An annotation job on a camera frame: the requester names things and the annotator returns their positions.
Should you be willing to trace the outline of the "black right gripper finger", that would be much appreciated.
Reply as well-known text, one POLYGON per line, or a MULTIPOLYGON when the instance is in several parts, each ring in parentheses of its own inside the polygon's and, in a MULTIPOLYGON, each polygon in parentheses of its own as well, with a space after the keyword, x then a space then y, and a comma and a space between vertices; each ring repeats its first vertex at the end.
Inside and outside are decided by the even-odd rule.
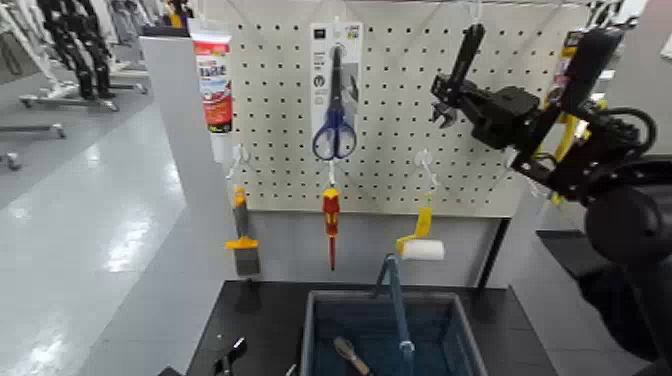
POLYGON ((430 87, 431 94, 445 105, 457 105, 467 92, 476 89, 476 84, 469 80, 456 81, 452 76, 439 73, 430 87))
POLYGON ((473 126, 479 125, 479 106, 471 99, 459 99, 451 104, 451 121, 458 120, 458 114, 461 113, 473 126))

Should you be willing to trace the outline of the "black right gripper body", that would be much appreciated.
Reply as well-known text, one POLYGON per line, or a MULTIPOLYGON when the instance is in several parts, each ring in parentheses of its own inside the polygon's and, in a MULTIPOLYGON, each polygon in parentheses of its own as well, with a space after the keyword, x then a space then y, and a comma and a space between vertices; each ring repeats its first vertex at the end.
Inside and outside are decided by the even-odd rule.
POLYGON ((501 150, 516 144, 525 122, 539 112, 540 99, 521 87, 507 86, 497 92, 468 93, 471 135, 490 148, 501 150))

